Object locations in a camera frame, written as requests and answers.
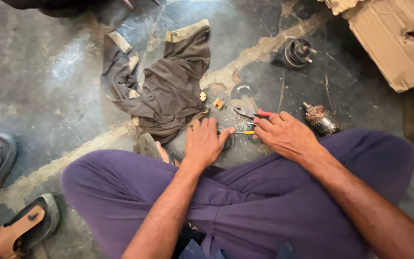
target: screwdriver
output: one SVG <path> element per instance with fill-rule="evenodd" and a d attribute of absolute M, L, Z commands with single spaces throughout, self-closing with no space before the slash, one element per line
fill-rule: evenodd
<path fill-rule="evenodd" d="M 255 131 L 235 132 L 234 134 L 255 134 Z"/>

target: purple pants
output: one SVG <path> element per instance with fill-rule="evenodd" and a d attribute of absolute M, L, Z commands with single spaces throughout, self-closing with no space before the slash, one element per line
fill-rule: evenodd
<path fill-rule="evenodd" d="M 319 141 L 389 202 L 396 205 L 405 195 L 414 170 L 406 140 L 353 129 Z M 72 162 L 61 185 L 106 257 L 118 259 L 176 171 L 136 153 L 98 150 Z M 188 220 L 207 233 L 206 256 L 223 248 L 231 259 L 273 259 L 286 241 L 302 259 L 364 259 L 369 253 L 318 181 L 277 154 L 201 177 Z"/>

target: bare foot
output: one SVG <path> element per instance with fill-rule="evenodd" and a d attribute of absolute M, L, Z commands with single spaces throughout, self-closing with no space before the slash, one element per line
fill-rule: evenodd
<path fill-rule="evenodd" d="M 167 151 L 161 146 L 161 143 L 159 141 L 156 141 L 156 146 L 157 146 L 157 150 L 159 150 L 159 154 L 162 157 L 162 160 L 166 163 L 169 163 L 169 155 L 167 155 Z M 175 160 L 175 165 L 176 166 L 180 166 L 180 162 L 176 159 Z"/>

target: cracked floor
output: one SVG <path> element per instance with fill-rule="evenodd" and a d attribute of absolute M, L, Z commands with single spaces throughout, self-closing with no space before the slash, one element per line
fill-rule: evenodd
<path fill-rule="evenodd" d="M 396 94 L 341 17 L 315 0 L 149 0 L 117 28 L 140 56 L 135 75 L 162 57 L 166 30 L 209 19 L 211 64 L 201 87 L 227 103 L 213 110 L 222 126 L 243 127 L 233 105 L 287 111 L 303 120 L 301 104 L 322 104 L 343 129 L 368 128 L 403 136 L 403 95 Z M 37 10 L 15 10 L 0 2 L 0 132 L 16 137 L 19 156 L 0 193 L 0 225 L 38 195 L 51 192 L 62 215 L 56 235 L 32 258 L 103 258 L 88 227 L 64 201 L 58 185 L 63 168 L 87 152 L 132 150 L 130 116 L 113 106 L 100 89 L 103 29 L 116 10 L 92 10 L 56 19 Z M 310 67 L 287 71 L 270 65 L 288 36 L 303 36 L 317 50 Z M 256 90 L 232 99 L 238 83 Z M 184 156 L 184 133 L 166 146 Z M 230 167 L 268 153 L 239 136 L 217 165 Z M 414 218 L 414 177 L 401 203 Z"/>

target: cardboard box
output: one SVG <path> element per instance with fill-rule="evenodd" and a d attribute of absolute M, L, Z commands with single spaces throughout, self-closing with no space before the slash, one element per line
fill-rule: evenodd
<path fill-rule="evenodd" d="M 414 87 L 414 0 L 326 0 L 397 92 Z"/>

